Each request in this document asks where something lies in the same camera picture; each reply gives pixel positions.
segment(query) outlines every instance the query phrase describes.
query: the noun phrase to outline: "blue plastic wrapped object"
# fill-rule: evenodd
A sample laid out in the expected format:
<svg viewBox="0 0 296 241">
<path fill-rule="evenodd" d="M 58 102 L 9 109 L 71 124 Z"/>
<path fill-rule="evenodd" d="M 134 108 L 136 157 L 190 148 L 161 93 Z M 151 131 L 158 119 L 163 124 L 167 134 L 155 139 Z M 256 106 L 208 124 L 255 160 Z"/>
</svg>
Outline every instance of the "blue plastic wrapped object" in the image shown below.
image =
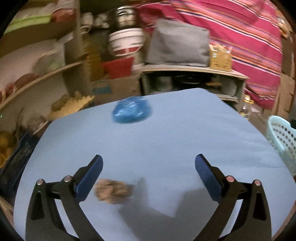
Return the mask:
<svg viewBox="0 0 296 241">
<path fill-rule="evenodd" d="M 118 123 L 133 123 L 151 114 L 148 100 L 143 96 L 132 96 L 118 102 L 113 110 L 113 119 Z"/>
</svg>

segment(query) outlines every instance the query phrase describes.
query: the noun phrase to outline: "blanket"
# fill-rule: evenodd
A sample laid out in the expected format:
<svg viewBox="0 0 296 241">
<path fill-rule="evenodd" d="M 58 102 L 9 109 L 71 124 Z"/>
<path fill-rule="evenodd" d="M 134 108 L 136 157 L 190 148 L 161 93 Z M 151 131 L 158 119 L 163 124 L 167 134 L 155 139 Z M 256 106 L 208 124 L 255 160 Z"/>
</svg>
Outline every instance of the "blanket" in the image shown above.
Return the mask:
<svg viewBox="0 0 296 241">
<path fill-rule="evenodd" d="M 157 19 L 210 31 L 211 44 L 232 47 L 233 69 L 248 76 L 246 93 L 272 109 L 280 84 L 282 46 L 275 6 L 269 0 L 167 0 L 137 6 L 143 28 Z"/>
</svg>

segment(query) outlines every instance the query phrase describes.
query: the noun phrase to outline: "light blue plastic basket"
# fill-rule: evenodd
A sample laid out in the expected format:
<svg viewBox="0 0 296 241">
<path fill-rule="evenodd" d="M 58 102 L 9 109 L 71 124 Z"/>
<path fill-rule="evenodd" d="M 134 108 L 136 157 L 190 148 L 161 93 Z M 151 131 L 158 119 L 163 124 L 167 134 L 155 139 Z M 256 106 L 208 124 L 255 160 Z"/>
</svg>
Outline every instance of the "light blue plastic basket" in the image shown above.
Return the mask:
<svg viewBox="0 0 296 241">
<path fill-rule="evenodd" d="M 272 115 L 268 119 L 266 138 L 279 153 L 292 176 L 295 176 L 296 130 L 285 119 Z"/>
</svg>

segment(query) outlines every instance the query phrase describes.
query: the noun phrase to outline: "gray bag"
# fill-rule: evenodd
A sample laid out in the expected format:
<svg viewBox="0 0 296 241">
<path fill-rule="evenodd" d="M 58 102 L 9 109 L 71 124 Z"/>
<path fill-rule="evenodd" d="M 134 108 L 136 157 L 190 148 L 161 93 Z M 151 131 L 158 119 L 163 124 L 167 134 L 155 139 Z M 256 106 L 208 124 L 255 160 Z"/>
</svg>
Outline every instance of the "gray bag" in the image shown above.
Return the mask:
<svg viewBox="0 0 296 241">
<path fill-rule="evenodd" d="M 159 19 L 146 62 L 208 67 L 209 31 L 191 24 Z"/>
</svg>

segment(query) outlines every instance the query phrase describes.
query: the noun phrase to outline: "red plastic bin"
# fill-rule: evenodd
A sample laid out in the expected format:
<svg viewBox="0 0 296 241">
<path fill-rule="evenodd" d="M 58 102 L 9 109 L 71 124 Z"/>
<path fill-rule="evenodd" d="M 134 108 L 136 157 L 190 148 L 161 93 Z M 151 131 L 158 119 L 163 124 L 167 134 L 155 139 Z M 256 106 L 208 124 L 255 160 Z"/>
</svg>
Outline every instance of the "red plastic bin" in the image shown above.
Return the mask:
<svg viewBox="0 0 296 241">
<path fill-rule="evenodd" d="M 132 66 L 133 66 L 133 57 L 120 58 L 120 59 L 103 63 L 103 67 L 111 79 L 130 76 Z"/>
</svg>

